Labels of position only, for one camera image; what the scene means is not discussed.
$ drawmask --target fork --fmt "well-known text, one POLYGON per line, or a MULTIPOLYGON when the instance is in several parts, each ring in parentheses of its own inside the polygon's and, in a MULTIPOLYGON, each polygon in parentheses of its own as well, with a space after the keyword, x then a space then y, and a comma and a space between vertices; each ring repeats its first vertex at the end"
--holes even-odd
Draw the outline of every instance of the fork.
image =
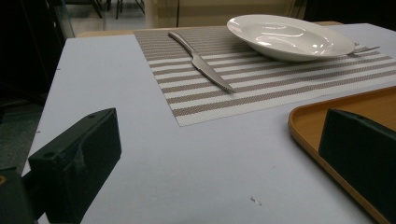
POLYGON ((374 48, 362 48, 362 49, 354 49, 352 52, 350 52, 350 53, 348 53, 348 55, 349 54, 357 54, 357 53, 362 53, 362 52, 365 52, 365 51, 369 51, 369 50, 372 50, 372 49, 378 49, 379 47, 374 47, 374 48))

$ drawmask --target chair leg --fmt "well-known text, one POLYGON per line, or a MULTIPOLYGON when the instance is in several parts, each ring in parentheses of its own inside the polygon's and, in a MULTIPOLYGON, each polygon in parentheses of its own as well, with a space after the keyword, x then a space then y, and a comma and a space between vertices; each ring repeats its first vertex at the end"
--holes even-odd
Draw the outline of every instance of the chair leg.
POLYGON ((102 14, 100 13, 100 8, 98 4, 95 2, 95 0, 91 0, 92 6, 95 9, 96 13, 98 14, 99 18, 102 19, 102 14))
POLYGON ((119 12, 122 13, 122 0, 117 0, 117 13, 116 13, 116 20, 119 19, 119 12))

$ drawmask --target white plate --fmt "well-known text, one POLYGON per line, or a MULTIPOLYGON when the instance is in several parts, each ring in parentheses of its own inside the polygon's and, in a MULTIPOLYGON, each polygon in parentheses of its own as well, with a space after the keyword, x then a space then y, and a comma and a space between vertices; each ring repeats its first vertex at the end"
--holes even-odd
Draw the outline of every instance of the white plate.
POLYGON ((246 15, 230 19, 228 29, 265 56, 305 62, 345 55, 355 44, 323 26, 287 17, 246 15))

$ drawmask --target knife handle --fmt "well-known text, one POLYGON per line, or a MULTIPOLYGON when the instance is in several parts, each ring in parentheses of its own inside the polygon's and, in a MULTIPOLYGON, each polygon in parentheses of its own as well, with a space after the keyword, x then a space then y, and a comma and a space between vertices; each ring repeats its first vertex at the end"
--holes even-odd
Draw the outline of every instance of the knife handle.
POLYGON ((192 46, 178 33, 176 32, 169 32, 168 34, 170 37, 175 39, 183 48, 190 54, 192 57, 192 52, 195 51, 195 49, 192 48, 192 46))

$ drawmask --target tray rim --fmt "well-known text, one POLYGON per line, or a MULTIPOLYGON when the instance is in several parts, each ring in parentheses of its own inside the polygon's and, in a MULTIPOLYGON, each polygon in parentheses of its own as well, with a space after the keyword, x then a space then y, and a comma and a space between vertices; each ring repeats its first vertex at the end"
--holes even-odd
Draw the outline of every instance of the tray rim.
POLYGON ((331 105, 337 102, 346 102, 348 100, 354 100, 358 98, 376 97, 383 93, 394 92, 396 95, 396 87, 388 87, 385 89, 378 89, 374 91, 367 91, 358 94, 348 95, 340 98, 335 98, 327 101, 317 102, 310 105, 302 105, 291 110, 288 120, 288 128, 293 139, 339 184, 346 190, 346 192, 352 196, 378 223, 390 223, 369 201, 362 197, 343 177, 341 177, 325 160, 323 160, 319 154, 318 149, 315 149, 308 141, 306 141, 302 135, 298 132, 295 125, 294 119, 300 111, 304 111, 309 108, 323 107, 325 105, 331 105))

